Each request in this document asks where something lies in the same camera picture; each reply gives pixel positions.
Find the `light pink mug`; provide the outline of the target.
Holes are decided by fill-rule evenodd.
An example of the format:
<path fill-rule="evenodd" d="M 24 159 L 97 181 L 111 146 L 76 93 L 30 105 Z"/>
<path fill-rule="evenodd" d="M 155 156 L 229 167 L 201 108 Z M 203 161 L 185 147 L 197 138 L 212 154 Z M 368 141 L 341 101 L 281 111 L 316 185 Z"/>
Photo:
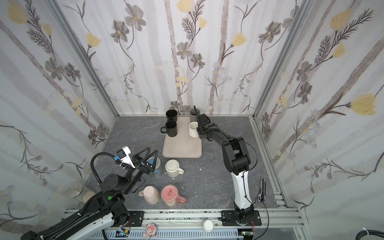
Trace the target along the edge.
<path fill-rule="evenodd" d="M 150 205 L 156 204 L 161 198 L 159 190 L 153 186 L 145 187 L 142 191 L 138 193 L 138 195 L 140 197 L 143 197 L 144 200 Z"/>

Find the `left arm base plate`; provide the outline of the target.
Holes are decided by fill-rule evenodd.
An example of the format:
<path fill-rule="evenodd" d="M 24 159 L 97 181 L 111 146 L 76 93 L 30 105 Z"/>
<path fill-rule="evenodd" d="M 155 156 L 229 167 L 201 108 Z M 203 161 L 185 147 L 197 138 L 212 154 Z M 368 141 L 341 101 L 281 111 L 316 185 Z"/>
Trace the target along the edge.
<path fill-rule="evenodd" d="M 129 227 L 141 227 L 144 220 L 144 211 L 130 211 Z"/>

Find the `white ribbed mug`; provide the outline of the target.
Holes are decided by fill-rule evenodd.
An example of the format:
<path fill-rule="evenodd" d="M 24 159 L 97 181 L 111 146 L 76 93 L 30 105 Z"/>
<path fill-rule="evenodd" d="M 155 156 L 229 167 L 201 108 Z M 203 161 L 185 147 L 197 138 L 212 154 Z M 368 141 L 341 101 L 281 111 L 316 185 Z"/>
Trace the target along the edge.
<path fill-rule="evenodd" d="M 189 132 L 189 136 L 191 138 L 198 138 L 199 137 L 198 126 L 199 126 L 198 122 L 190 122 L 189 123 L 188 132 Z"/>

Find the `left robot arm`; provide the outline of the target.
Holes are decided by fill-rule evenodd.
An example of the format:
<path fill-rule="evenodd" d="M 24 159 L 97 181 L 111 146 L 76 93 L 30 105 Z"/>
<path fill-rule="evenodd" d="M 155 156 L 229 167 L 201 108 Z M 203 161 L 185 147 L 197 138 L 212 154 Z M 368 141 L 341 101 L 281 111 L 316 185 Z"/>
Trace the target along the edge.
<path fill-rule="evenodd" d="M 146 147 L 132 157 L 130 150 L 124 147 L 112 155 L 100 152 L 93 156 L 90 167 L 95 176 L 100 192 L 90 197 L 76 213 L 61 222 L 38 233 L 29 231 L 22 235 L 23 240 L 80 240 L 97 233 L 105 232 L 109 227 L 139 227 L 144 213 L 130 213 L 125 206 L 125 195 L 133 193 L 135 185 L 143 174 L 149 175 L 156 168 L 159 152 Z M 108 156 L 114 163 L 127 170 L 124 176 L 110 174 L 102 180 L 94 162 L 97 157 Z"/>

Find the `cream white mug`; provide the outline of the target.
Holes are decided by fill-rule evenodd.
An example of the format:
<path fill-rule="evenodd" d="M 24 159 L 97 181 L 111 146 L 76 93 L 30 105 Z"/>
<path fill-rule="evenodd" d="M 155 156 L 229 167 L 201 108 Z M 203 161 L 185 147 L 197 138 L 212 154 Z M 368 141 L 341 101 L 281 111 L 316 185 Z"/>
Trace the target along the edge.
<path fill-rule="evenodd" d="M 166 172 L 171 178 L 176 178 L 179 175 L 183 175 L 185 171 L 180 167 L 180 163 L 177 160 L 168 160 L 166 162 Z"/>

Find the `grey ceramic mug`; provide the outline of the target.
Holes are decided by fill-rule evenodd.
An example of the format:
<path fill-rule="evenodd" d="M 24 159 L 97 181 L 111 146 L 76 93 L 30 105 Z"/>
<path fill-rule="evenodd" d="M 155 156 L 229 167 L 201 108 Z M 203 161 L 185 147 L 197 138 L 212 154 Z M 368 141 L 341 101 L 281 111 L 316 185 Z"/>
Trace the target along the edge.
<path fill-rule="evenodd" d="M 197 122 L 197 116 L 200 114 L 199 109 L 191 109 L 190 110 L 190 122 Z"/>

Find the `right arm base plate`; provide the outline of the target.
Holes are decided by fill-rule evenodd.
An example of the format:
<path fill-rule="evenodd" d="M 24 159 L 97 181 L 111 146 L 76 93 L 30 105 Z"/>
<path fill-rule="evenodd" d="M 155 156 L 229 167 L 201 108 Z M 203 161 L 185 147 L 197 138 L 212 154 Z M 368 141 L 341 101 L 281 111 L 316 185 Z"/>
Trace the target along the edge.
<path fill-rule="evenodd" d="M 262 225 L 262 220 L 258 211 L 246 213 L 245 215 L 241 215 L 235 210 L 221 211 L 219 220 L 222 222 L 222 225 L 226 227 L 258 227 Z"/>

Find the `dark pink mug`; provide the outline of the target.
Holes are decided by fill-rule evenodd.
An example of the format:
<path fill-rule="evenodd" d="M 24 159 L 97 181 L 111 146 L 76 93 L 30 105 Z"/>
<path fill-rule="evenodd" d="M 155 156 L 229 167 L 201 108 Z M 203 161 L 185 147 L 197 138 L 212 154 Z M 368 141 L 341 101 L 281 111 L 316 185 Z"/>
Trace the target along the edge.
<path fill-rule="evenodd" d="M 161 198 L 169 207 L 175 207 L 179 203 L 187 203 L 187 199 L 180 196 L 178 188 L 174 185 L 165 186 L 161 191 Z"/>

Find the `black and white mug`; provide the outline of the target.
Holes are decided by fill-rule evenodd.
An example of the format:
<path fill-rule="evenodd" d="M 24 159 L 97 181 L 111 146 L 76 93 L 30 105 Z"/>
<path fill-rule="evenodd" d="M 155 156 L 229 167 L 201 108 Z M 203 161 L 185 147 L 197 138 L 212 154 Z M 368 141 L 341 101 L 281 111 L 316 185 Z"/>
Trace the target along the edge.
<path fill-rule="evenodd" d="M 170 109 L 166 112 L 167 121 L 177 122 L 178 120 L 178 111 Z"/>

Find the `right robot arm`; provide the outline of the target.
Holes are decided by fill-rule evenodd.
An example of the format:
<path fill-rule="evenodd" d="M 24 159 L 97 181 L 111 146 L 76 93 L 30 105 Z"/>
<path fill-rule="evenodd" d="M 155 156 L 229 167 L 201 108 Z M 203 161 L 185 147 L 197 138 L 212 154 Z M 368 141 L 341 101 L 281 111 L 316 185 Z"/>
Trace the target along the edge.
<path fill-rule="evenodd" d="M 233 137 L 222 131 L 205 114 L 198 114 L 196 119 L 199 138 L 209 142 L 214 141 L 221 146 L 224 165 L 233 179 L 235 208 L 234 218 L 230 222 L 245 225 L 252 219 L 255 212 L 255 203 L 251 201 L 248 184 L 251 159 L 246 142 L 242 137 Z"/>

